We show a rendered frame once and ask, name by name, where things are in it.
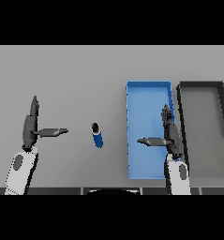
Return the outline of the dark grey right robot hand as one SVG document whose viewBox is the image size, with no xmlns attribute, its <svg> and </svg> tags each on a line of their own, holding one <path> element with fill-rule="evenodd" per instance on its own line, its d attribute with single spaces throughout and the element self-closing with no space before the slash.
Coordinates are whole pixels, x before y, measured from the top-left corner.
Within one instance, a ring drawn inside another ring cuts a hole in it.
<svg viewBox="0 0 224 240">
<path fill-rule="evenodd" d="M 164 128 L 164 138 L 141 138 L 137 142 L 146 146 L 165 146 L 172 158 L 178 159 L 183 155 L 181 140 L 178 128 L 173 122 L 172 111 L 167 104 L 164 105 L 160 115 Z"/>
</svg>

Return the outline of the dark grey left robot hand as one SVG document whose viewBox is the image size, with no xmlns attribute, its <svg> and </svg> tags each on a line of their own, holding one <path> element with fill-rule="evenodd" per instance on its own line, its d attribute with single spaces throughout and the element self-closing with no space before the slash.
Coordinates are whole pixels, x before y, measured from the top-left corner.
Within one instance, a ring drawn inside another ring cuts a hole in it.
<svg viewBox="0 0 224 240">
<path fill-rule="evenodd" d="M 39 102 L 37 97 L 33 97 L 30 112 L 26 115 L 22 130 L 22 150 L 31 152 L 37 143 L 37 138 L 58 137 L 68 133 L 67 128 L 38 128 Z"/>
</svg>

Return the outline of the blue bin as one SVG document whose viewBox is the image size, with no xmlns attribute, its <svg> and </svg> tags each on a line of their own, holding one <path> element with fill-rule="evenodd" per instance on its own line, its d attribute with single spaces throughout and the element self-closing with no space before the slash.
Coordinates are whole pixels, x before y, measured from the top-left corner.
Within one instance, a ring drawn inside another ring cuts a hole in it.
<svg viewBox="0 0 224 240">
<path fill-rule="evenodd" d="M 164 179 L 165 146 L 146 146 L 142 138 L 164 138 L 162 109 L 175 121 L 170 81 L 127 81 L 127 156 L 129 180 Z"/>
</svg>

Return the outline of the dark grey bin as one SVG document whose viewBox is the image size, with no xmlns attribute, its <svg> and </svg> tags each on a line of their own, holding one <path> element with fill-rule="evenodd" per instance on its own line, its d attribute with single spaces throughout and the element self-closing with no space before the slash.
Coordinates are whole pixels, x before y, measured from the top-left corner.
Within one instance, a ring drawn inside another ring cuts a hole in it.
<svg viewBox="0 0 224 240">
<path fill-rule="evenodd" d="M 179 82 L 176 90 L 190 176 L 224 178 L 224 82 Z"/>
</svg>

